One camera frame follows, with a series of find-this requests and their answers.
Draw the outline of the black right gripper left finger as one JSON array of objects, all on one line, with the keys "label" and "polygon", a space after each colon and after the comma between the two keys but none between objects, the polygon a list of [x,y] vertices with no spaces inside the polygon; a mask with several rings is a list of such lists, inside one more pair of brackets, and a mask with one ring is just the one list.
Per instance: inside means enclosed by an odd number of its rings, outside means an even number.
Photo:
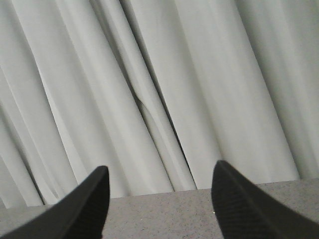
[{"label": "black right gripper left finger", "polygon": [[60,202],[2,238],[101,239],[109,203],[109,170],[99,166]]}]

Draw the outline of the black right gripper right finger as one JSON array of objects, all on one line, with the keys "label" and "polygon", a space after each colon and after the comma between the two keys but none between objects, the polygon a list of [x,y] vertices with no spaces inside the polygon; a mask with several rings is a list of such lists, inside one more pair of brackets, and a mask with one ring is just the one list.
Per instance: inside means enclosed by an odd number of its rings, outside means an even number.
[{"label": "black right gripper right finger", "polygon": [[212,205],[226,239],[317,239],[318,223],[261,190],[225,160],[216,162]]}]

